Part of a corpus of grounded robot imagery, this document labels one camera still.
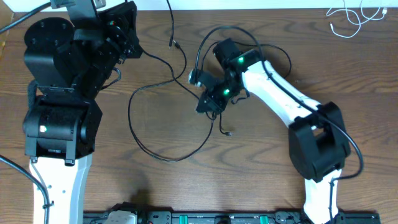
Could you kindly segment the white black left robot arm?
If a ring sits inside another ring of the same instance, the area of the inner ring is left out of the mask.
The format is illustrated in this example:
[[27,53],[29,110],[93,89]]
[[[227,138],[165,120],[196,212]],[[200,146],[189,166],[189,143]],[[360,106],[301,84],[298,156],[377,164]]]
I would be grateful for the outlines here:
[[124,1],[50,1],[67,18],[47,17],[26,31],[24,63],[33,75],[22,125],[34,185],[34,223],[82,223],[85,187],[102,111],[96,96],[143,49],[137,6]]

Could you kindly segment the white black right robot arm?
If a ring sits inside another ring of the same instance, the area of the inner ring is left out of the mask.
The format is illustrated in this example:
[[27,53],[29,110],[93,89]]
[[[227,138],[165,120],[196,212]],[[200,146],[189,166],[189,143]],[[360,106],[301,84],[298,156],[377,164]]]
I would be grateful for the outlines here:
[[222,114],[242,90],[256,95],[286,125],[289,157],[304,178],[303,212],[311,223],[336,223],[337,185],[357,177],[364,169],[363,155],[346,132],[342,112],[329,102],[321,104],[281,77],[266,59],[257,39],[243,52],[228,38],[218,42],[213,54],[223,78],[204,71],[196,62],[188,81],[203,86],[196,111]]

